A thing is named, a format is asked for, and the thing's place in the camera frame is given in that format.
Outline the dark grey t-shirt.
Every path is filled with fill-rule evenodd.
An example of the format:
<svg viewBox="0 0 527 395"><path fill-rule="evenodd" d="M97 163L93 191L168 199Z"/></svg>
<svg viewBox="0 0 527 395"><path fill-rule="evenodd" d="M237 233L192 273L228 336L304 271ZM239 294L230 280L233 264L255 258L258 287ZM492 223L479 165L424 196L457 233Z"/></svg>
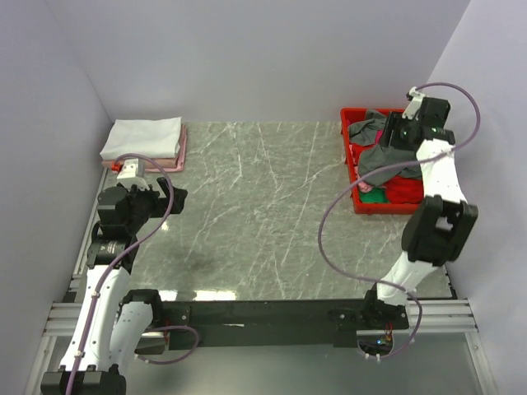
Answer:
<svg viewBox="0 0 527 395"><path fill-rule="evenodd" d="M353 148L364 148L364 151L353 155L356 160L358 176L363 177L373 170L400 162L415 161L413 151L404 151L392 146L381 146L376 138L383 132L387 117L376 111L368 109L362 121L351 123L348 128L349 142ZM388 169L365 179L372 187L385 186L388 181L396 176L406 179L422 180L422 171L418 165L397 169Z"/></svg>

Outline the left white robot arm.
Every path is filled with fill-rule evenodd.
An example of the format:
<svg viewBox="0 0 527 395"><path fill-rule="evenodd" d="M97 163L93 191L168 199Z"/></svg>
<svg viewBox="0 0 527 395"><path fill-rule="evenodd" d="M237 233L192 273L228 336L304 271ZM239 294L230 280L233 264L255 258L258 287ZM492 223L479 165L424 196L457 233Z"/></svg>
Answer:
<svg viewBox="0 0 527 395"><path fill-rule="evenodd" d="M43 375L43 394L124 394L141 335L164 323L157 290L128 289L138 232L150 219L180 214L188 196L164 177L157 183L158 190L118 183L99 193L81 311L58 369Z"/></svg>

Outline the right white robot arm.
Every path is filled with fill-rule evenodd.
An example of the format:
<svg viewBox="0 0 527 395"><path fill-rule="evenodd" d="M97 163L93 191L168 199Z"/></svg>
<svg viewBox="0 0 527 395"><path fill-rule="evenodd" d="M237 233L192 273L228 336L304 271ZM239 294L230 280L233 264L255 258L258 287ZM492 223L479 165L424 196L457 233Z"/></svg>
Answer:
<svg viewBox="0 0 527 395"><path fill-rule="evenodd" d="M447 100L416 95L406 110L388 117L380 142L414 152L423 199L403 229L401 255L366 293L361 318L370 328L384 328L403 317L408 293L459 257L478 218L477 207L459 186L455 136L445 128L449 112Z"/></svg>

